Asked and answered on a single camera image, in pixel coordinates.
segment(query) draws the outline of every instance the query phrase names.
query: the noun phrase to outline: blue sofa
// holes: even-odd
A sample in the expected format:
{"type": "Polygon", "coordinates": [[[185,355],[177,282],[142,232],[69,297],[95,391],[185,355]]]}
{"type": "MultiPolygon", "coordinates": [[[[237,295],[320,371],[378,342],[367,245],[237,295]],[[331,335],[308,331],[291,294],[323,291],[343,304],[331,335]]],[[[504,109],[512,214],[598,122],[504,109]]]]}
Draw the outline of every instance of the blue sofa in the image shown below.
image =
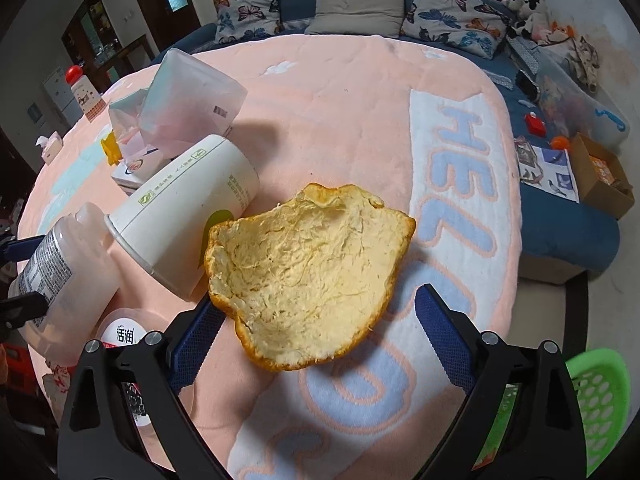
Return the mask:
{"type": "MultiPolygon", "coordinates": [[[[280,16],[285,30],[281,34],[301,34],[315,16],[316,0],[279,0],[280,16]]],[[[495,0],[483,0],[508,16],[513,13],[495,0]]],[[[405,10],[413,0],[404,0],[405,10]]],[[[225,48],[215,44],[216,26],[210,23],[174,44],[189,54],[225,48]]],[[[424,44],[420,40],[401,36],[400,41],[424,44]]],[[[515,82],[518,68],[502,47],[492,60],[483,59],[442,43],[431,46],[466,57],[481,69],[506,76],[515,82]]],[[[160,63],[166,51],[153,64],[160,63]]],[[[514,86],[509,90],[497,86],[504,97],[511,117],[514,137],[524,136],[532,144],[545,146],[545,139],[529,134],[524,115],[529,111],[519,100],[526,96],[514,86]]],[[[539,109],[534,110],[539,116],[539,109]]],[[[603,272],[612,263],[620,245],[620,231],[615,218],[585,204],[550,195],[520,184],[522,197],[522,257],[519,275],[549,283],[564,283],[582,272],[603,272]]]]}

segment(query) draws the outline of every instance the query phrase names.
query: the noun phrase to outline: pink blanket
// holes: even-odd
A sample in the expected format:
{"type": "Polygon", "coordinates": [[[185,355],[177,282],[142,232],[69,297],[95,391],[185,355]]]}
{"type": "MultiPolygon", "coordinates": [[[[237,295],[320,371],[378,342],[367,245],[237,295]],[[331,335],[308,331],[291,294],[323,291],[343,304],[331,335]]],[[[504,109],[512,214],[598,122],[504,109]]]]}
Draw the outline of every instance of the pink blanket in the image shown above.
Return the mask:
{"type": "MultiPolygon", "coordinates": [[[[353,182],[418,227],[385,318],[350,355],[272,374],[245,357],[226,322],[196,379],[191,418],[236,479],[411,478],[463,398],[415,318],[415,289],[433,283],[479,330],[504,336],[510,325],[521,219],[500,93],[463,57],[379,36],[283,36],[198,57],[249,91],[229,136],[260,174],[247,214],[309,182],[353,182]]],[[[155,72],[124,78],[106,98],[148,86],[155,72]]],[[[66,135],[38,176],[21,237],[86,201],[110,212],[126,199],[95,140],[108,121],[106,112],[83,118],[66,135]]],[[[106,312],[142,308],[169,321],[191,306],[117,244],[110,253],[123,284],[106,312]]],[[[32,357],[39,376],[49,372],[32,357]]],[[[156,439],[145,443],[169,465],[156,439]]]]}

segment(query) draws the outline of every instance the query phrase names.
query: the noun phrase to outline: orange butterfly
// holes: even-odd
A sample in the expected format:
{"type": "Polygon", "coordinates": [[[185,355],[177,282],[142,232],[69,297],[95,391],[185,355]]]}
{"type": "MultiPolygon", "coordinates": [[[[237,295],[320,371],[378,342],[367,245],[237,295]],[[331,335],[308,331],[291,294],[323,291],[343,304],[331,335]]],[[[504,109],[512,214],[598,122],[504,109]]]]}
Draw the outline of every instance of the orange butterfly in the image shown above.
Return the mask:
{"type": "Polygon", "coordinates": [[[484,30],[491,34],[496,40],[500,38],[500,30],[491,25],[485,25],[484,22],[480,18],[474,18],[471,20],[471,24],[467,25],[466,28],[474,28],[475,30],[484,30]]]}
{"type": "Polygon", "coordinates": [[[216,6],[216,11],[221,7],[228,7],[229,6],[229,0],[213,0],[213,4],[216,6]]]}

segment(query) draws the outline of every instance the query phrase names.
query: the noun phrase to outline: metal screw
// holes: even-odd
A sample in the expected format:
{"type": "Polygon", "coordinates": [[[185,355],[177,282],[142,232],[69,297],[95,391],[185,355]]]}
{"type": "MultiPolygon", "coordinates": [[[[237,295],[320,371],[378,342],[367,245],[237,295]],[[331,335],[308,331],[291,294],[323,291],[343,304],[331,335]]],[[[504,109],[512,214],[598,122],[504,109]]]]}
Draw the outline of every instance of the metal screw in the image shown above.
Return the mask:
{"type": "Polygon", "coordinates": [[[482,341],[487,343],[488,345],[497,345],[500,338],[494,332],[484,332],[482,334],[482,341]]]}
{"type": "Polygon", "coordinates": [[[84,345],[84,349],[89,352],[89,354],[94,353],[98,348],[100,348],[100,341],[97,339],[91,339],[86,345],[84,345]]]}
{"type": "Polygon", "coordinates": [[[550,354],[555,354],[558,351],[558,345],[553,341],[545,341],[545,343],[542,345],[542,348],[544,348],[550,354]]]}
{"type": "Polygon", "coordinates": [[[162,333],[161,332],[149,332],[145,335],[145,343],[148,345],[157,345],[162,341],[162,333]]]}

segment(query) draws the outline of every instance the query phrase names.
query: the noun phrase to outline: green basket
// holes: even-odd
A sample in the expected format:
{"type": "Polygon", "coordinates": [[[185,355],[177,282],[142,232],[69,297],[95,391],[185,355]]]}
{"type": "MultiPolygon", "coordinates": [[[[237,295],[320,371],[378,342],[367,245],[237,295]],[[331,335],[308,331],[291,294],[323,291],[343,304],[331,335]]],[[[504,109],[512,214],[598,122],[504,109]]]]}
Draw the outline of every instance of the green basket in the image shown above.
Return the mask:
{"type": "MultiPolygon", "coordinates": [[[[580,406],[587,447],[587,476],[602,463],[622,436],[629,413],[631,380],[620,354],[601,348],[566,363],[580,406]]],[[[493,461],[513,410],[518,386],[508,384],[494,424],[476,461],[493,461]]]]}

